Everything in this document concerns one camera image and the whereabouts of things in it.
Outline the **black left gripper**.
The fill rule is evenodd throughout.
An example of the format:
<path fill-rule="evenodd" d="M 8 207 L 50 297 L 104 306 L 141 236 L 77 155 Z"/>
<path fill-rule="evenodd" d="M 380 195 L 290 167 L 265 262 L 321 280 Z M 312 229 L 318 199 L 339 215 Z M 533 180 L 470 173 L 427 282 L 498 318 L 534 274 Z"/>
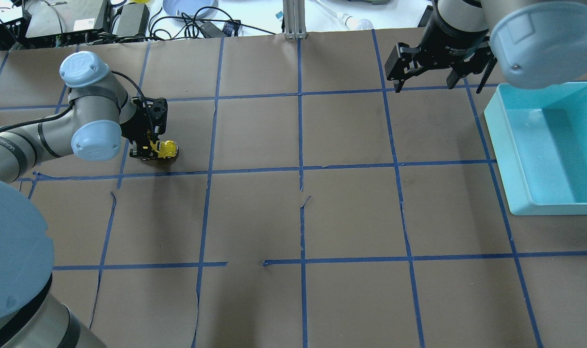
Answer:
<path fill-rule="evenodd" d="M 162 141 L 159 136 L 167 128 L 168 101 L 164 98 L 139 97 L 130 99 L 134 114 L 127 121 L 127 139 L 130 158 L 139 160 L 162 159 Z"/>

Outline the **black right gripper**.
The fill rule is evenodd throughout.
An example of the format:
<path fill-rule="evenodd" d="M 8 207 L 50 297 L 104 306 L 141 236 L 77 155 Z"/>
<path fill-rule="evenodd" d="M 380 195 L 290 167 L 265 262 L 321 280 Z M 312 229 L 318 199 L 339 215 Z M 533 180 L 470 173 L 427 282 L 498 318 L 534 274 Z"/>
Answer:
<path fill-rule="evenodd" d="M 395 81 L 396 93 L 408 79 L 437 69 L 451 69 L 446 77 L 450 90 L 471 73 L 482 73 L 484 81 L 490 77 L 497 58 L 486 23 L 480 29 L 466 29 L 463 24 L 451 24 L 450 18 L 446 11 L 434 10 L 417 46 L 395 44 L 385 63 L 385 75 L 388 81 Z"/>

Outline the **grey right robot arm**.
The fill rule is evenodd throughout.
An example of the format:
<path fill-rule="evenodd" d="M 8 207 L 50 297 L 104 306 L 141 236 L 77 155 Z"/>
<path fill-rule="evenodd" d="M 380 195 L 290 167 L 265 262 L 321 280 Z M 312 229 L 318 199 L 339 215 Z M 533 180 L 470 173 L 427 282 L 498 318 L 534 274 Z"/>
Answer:
<path fill-rule="evenodd" d="M 478 119 L 488 129 L 493 159 L 536 168 L 587 165 L 587 2 L 535 1 L 492 12 L 482 55 L 495 59 L 505 82 L 493 88 Z M 303 161 L 307 167 L 358 163 L 479 161 L 474 121 L 466 121 L 466 89 L 424 86 L 390 95 L 380 90 L 371 31 L 313 34 L 300 44 L 275 37 L 154 42 L 144 88 L 168 98 L 192 87 L 206 103 L 220 88 L 216 167 L 237 168 L 269 150 L 293 163 L 290 133 L 261 141 L 264 125 L 289 125 L 293 110 L 269 102 L 301 101 Z"/>

